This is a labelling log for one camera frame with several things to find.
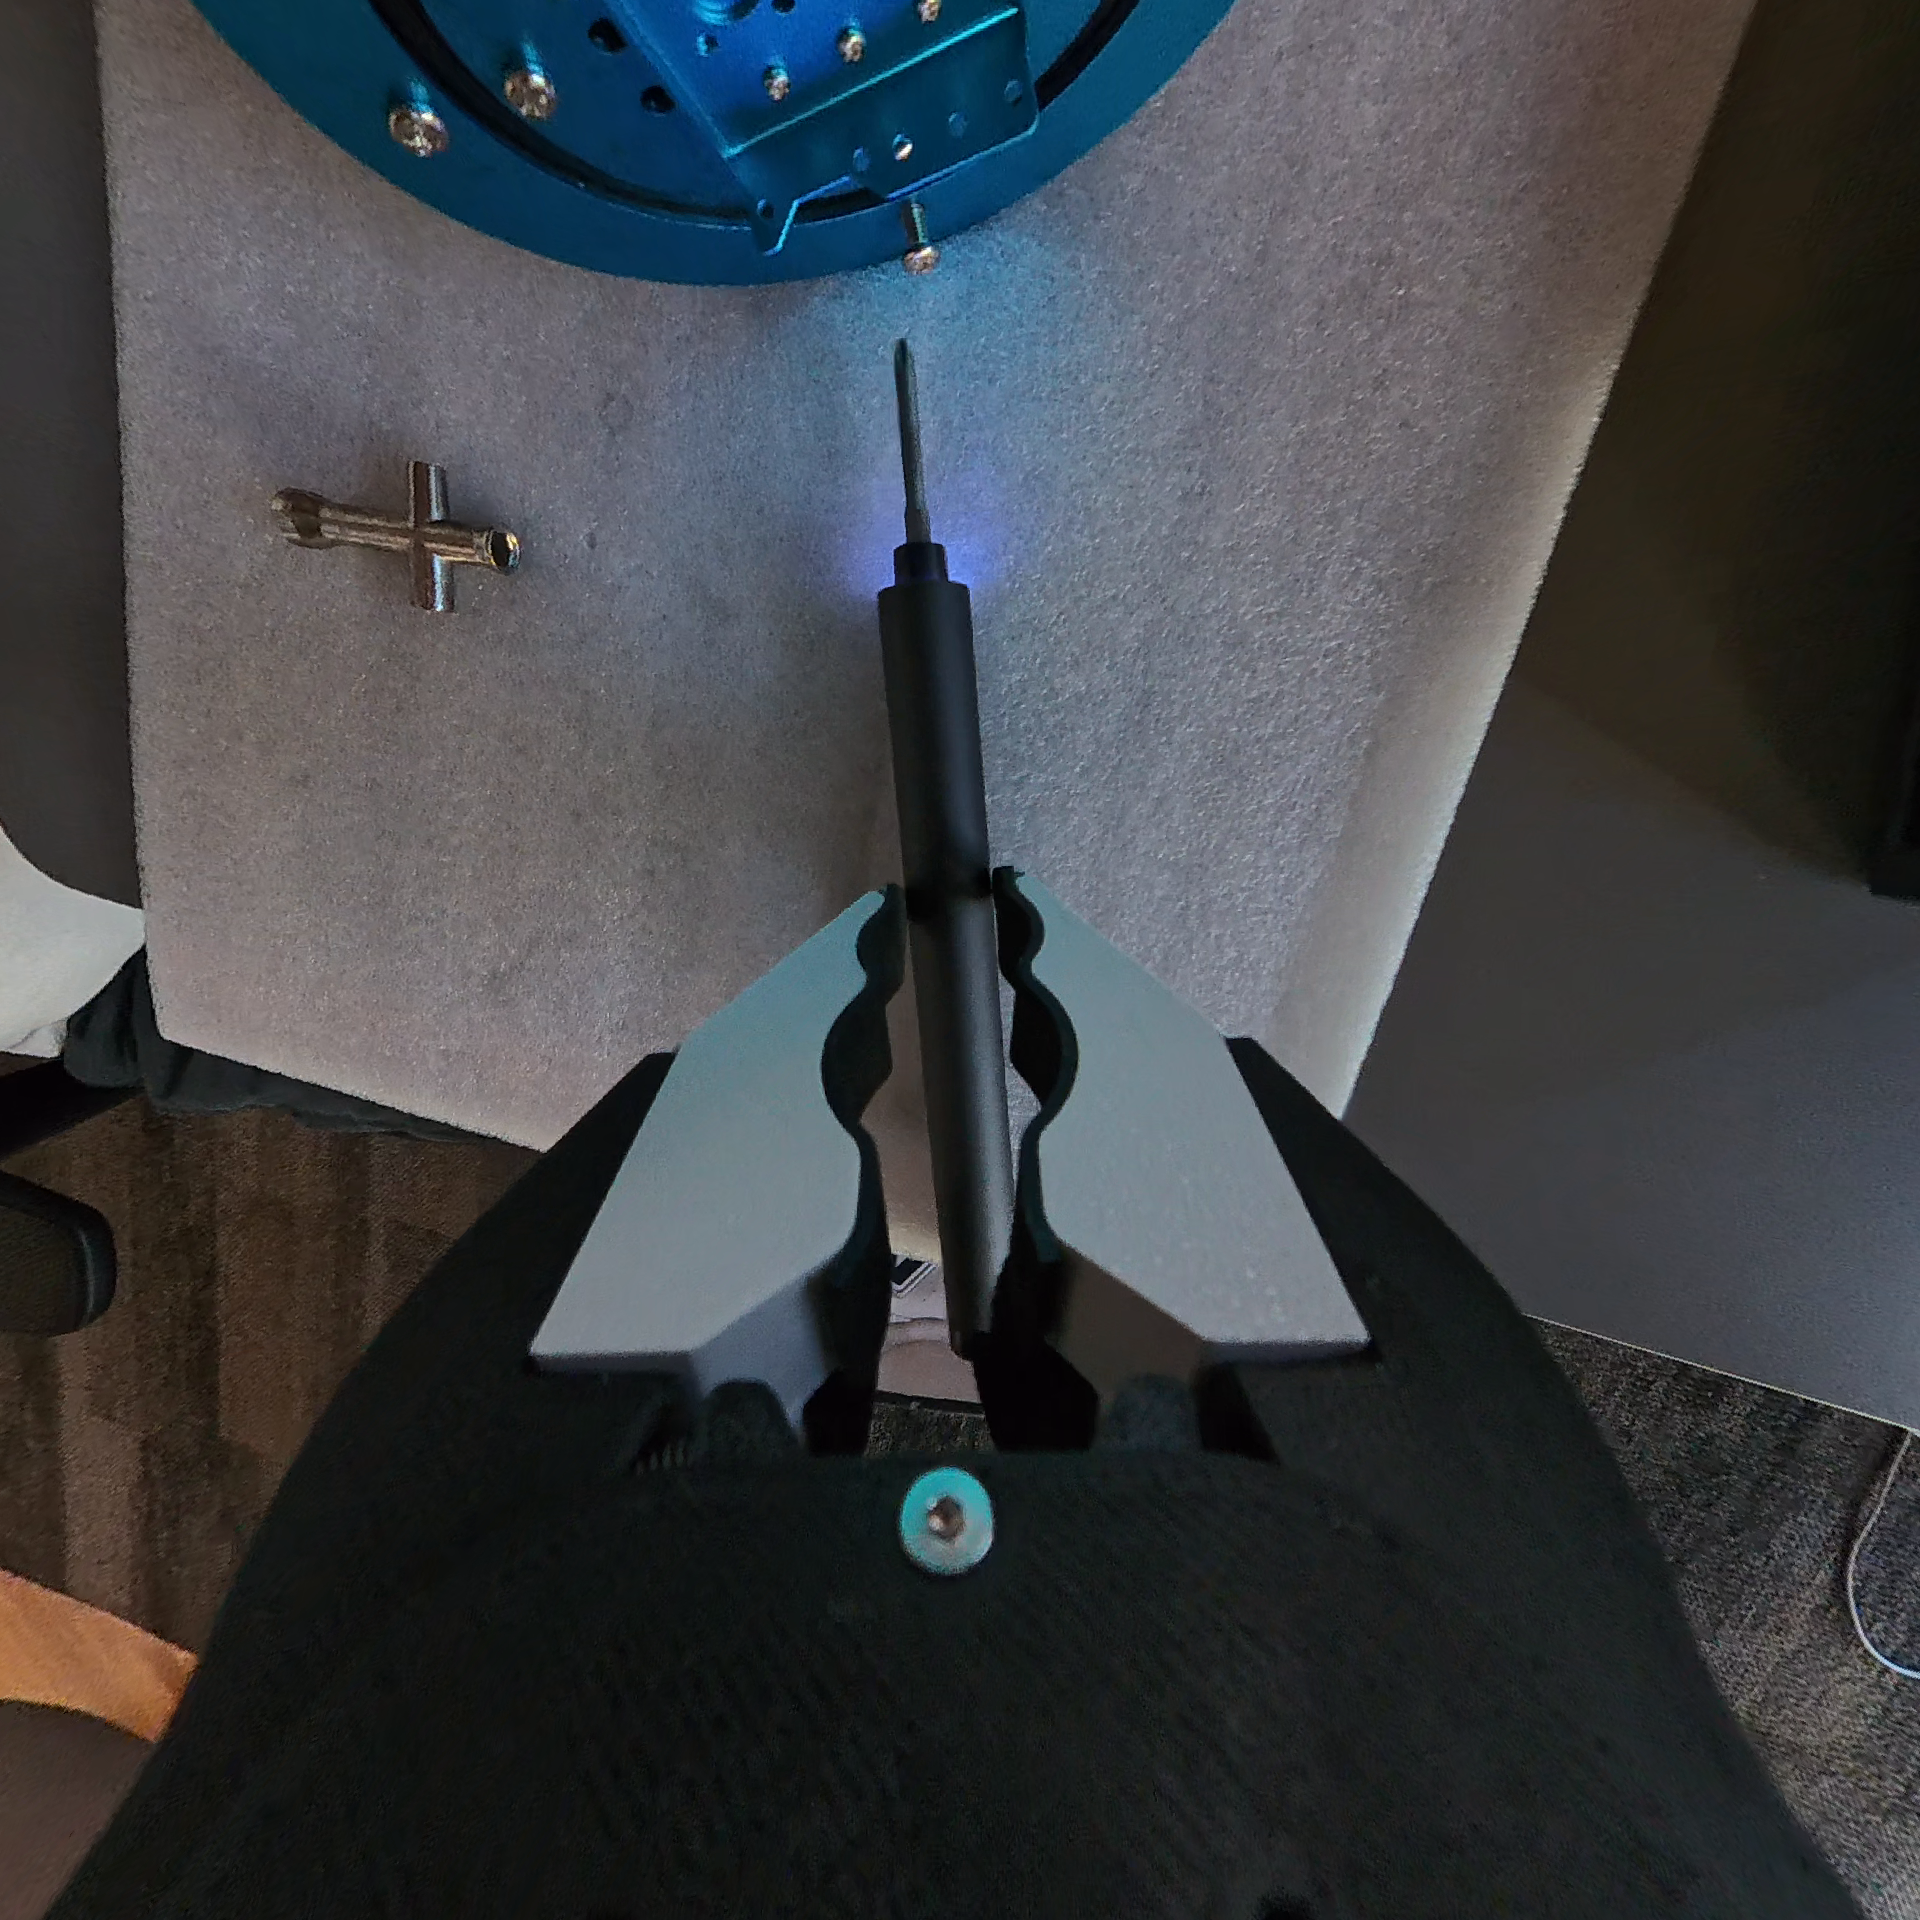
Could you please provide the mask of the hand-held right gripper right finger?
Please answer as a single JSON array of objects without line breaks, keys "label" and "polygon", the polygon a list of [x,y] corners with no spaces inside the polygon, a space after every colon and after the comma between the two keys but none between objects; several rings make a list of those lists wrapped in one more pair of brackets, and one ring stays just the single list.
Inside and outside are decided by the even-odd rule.
[{"label": "hand-held right gripper right finger", "polygon": [[1026,874],[995,875],[1020,1131],[1010,1253],[975,1377],[1004,1452],[1092,1444],[1164,1380],[1350,1361],[1371,1332],[1230,1042]]}]

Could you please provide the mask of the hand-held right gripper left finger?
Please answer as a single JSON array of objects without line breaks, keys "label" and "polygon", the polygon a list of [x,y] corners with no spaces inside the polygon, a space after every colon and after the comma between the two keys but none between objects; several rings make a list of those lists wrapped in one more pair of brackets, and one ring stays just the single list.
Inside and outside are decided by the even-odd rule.
[{"label": "hand-held right gripper left finger", "polygon": [[869,1440],[896,1258],[863,1126],[895,1067],[900,887],[863,894],[667,1070],[534,1339],[548,1373],[759,1382],[821,1454]]}]

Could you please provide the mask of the black electric screwdriver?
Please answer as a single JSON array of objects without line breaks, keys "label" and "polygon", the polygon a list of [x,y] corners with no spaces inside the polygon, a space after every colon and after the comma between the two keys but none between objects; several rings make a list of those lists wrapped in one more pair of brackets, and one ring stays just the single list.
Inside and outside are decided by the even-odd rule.
[{"label": "black electric screwdriver", "polygon": [[892,371],[904,537],[876,618],[948,1329],[972,1359],[1015,1207],[975,618],[935,535],[907,339]]}]

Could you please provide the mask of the blue round turntable base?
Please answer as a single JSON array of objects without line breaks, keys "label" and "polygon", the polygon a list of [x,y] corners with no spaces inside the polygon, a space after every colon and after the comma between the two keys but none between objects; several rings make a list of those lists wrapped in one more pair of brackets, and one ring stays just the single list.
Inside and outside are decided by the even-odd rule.
[{"label": "blue round turntable base", "polygon": [[360,3],[392,180],[608,275],[874,265],[1029,195],[1230,3]]}]

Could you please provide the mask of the grey desk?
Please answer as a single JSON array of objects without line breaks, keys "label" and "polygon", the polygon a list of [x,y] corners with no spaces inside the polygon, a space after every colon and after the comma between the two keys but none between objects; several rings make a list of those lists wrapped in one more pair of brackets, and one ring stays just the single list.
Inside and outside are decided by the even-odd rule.
[{"label": "grey desk", "polygon": [[[99,8],[4,10],[4,818],[147,906]],[[1345,1095],[1531,1310],[1896,1421],[1916,930],[1848,839],[1913,603],[1915,53],[1913,3],[1751,3]],[[132,882],[35,819],[86,693]]]}]

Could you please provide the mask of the white foam sheet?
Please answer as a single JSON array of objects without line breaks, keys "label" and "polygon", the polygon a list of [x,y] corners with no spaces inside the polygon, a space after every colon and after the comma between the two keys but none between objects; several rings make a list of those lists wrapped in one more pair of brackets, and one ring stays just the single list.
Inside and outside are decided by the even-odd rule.
[{"label": "white foam sheet", "polygon": [[[181,1043],[548,1143],[896,874],[892,348],[995,854],[1343,1101],[1753,3],[1238,3],[1054,184],[615,280],[100,3],[148,951]],[[285,540],[411,462],[520,540]]]}]

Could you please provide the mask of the person's white shirt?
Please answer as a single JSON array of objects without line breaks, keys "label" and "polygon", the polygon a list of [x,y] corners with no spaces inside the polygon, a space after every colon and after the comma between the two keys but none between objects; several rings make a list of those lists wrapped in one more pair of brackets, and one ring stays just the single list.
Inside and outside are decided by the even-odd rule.
[{"label": "person's white shirt", "polygon": [[62,883],[3,833],[3,1052],[57,1057],[145,935],[140,907]]}]

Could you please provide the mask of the silver cross socket wrench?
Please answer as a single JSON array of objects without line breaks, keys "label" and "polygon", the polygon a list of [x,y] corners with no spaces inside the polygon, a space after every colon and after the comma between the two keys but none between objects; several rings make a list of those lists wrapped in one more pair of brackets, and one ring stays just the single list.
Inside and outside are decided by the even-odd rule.
[{"label": "silver cross socket wrench", "polygon": [[408,504],[402,513],[285,488],[270,512],[288,543],[311,551],[368,549],[406,560],[411,599],[421,612],[459,607],[454,571],[481,568],[513,575],[523,545],[510,528],[461,521],[450,509],[448,471],[434,459],[412,459],[406,470]]}]

